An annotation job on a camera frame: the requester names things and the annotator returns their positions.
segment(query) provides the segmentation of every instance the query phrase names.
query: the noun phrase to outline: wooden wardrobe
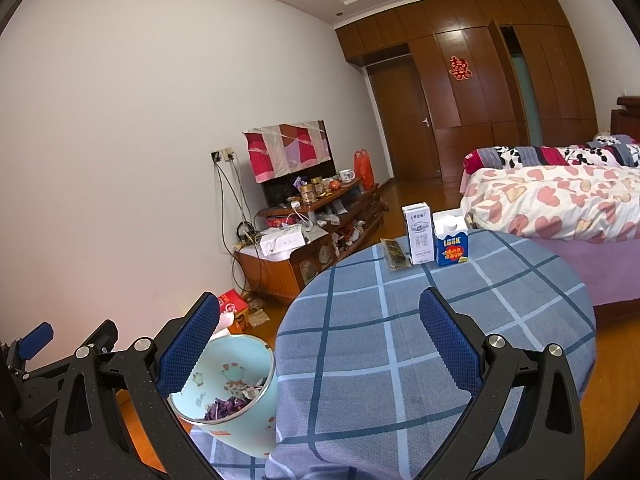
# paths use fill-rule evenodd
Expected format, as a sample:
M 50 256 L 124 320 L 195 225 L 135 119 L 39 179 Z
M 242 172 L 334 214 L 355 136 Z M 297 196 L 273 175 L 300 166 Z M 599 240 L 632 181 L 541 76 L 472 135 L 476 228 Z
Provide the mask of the wooden wardrobe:
M 345 59 L 357 66 L 411 55 L 445 186 L 460 183 L 469 151 L 529 144 L 505 27 L 513 28 L 529 69 L 544 145 L 592 139 L 591 87 L 558 0 L 422 0 L 336 30 Z M 470 78 L 450 74 L 453 56 L 468 62 Z

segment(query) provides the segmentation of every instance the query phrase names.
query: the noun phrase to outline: wooden headboard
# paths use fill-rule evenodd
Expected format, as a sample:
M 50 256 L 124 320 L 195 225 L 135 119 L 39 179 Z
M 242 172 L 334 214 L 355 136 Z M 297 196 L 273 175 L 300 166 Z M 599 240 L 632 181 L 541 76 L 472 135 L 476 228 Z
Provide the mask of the wooden headboard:
M 627 134 L 640 140 L 640 96 L 622 96 L 618 104 L 624 108 L 611 111 L 611 135 Z

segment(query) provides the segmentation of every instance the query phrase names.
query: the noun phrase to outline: milk carton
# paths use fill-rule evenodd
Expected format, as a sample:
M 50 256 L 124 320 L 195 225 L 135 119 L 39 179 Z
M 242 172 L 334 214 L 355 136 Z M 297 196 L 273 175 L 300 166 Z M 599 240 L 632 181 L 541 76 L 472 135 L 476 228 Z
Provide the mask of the milk carton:
M 433 227 L 431 210 L 424 202 L 407 205 L 402 208 L 406 235 L 409 238 L 411 263 L 414 265 L 432 262 Z
M 435 253 L 438 265 L 447 266 L 469 259 L 465 217 L 460 209 L 433 214 Z

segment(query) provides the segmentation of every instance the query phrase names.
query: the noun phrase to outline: cardboard box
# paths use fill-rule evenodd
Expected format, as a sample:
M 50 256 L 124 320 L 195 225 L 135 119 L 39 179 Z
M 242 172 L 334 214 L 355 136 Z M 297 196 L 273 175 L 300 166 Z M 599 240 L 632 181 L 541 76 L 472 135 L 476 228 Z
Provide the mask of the cardboard box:
M 240 294 L 233 289 L 228 290 L 218 297 L 218 303 L 221 313 L 232 312 L 234 314 L 235 323 L 238 324 L 240 332 L 248 327 L 249 305 L 240 297 Z
M 402 208 L 406 235 L 409 239 L 409 259 L 414 265 L 432 262 L 433 228 L 431 210 L 426 203 L 407 205 Z
M 441 267 L 469 259 L 468 227 L 461 209 L 433 214 L 436 261 Z
M 299 224 L 285 229 L 267 229 L 262 232 L 262 238 L 260 238 L 260 248 L 265 256 L 297 249 L 304 245 L 306 245 L 306 240 L 302 234 L 302 226 Z

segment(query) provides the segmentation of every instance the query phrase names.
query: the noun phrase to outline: white mug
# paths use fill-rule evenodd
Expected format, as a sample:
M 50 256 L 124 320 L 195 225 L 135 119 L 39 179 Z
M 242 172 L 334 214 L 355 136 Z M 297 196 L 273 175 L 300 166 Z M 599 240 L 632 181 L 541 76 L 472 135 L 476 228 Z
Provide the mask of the white mug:
M 340 175 L 340 180 L 345 184 L 350 183 L 354 178 L 356 178 L 356 174 L 353 170 L 342 170 L 338 172 Z

